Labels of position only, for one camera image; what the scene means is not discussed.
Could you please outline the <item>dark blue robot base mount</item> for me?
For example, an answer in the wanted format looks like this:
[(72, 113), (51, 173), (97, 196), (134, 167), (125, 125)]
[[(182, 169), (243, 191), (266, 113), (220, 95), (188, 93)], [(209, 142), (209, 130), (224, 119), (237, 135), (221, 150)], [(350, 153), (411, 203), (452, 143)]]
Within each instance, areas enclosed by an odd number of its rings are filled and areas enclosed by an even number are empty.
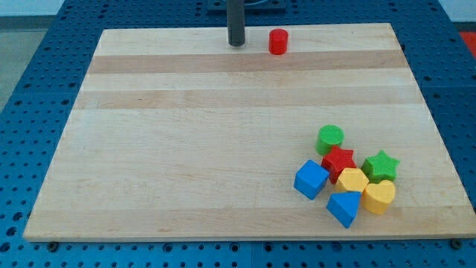
[[(208, 14), (226, 14), (226, 0), (204, 0)], [(285, 11), (287, 0), (245, 0), (245, 11)]]

